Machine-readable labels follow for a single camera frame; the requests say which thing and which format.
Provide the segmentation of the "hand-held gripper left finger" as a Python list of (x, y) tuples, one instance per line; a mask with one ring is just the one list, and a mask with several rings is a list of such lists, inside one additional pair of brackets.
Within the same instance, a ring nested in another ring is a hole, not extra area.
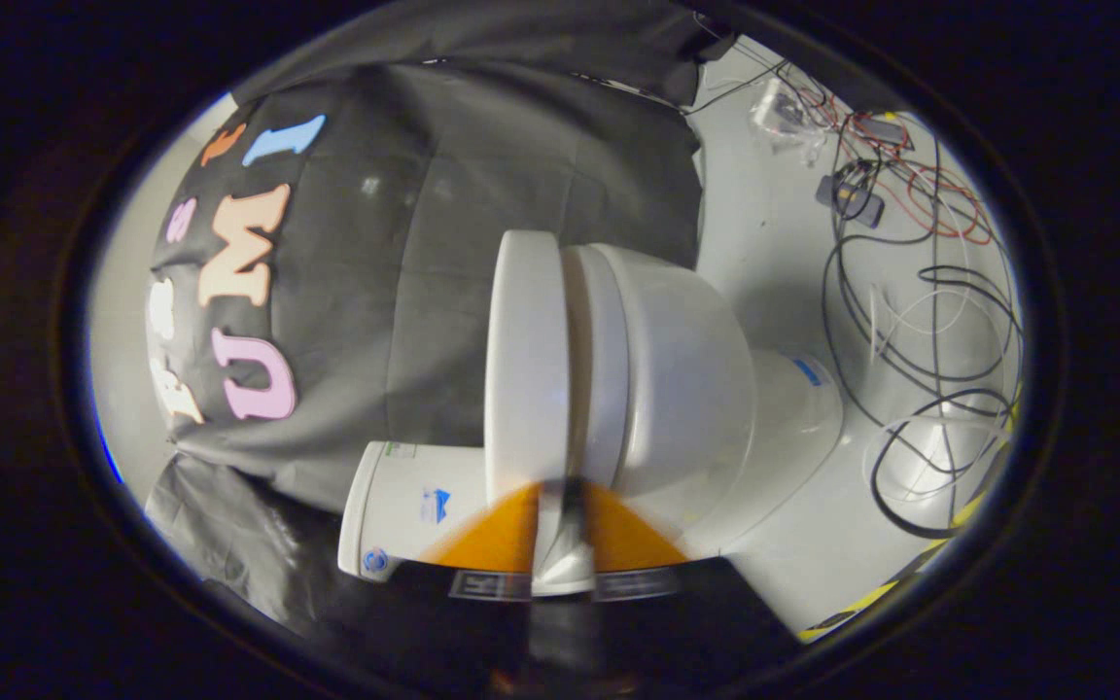
[(409, 694), (483, 694), (524, 654), (542, 491), (480, 508), (386, 580), (344, 577), (326, 608), (332, 654)]

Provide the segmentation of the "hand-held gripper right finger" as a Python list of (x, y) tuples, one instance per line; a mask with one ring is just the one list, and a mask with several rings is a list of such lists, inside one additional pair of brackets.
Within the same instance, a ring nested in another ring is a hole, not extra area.
[(566, 480), (557, 541), (577, 558), (573, 592), (533, 601), (536, 699), (698, 699), (778, 673), (803, 647), (724, 557), (603, 568), (610, 544), (648, 525), (613, 524), (587, 480)]

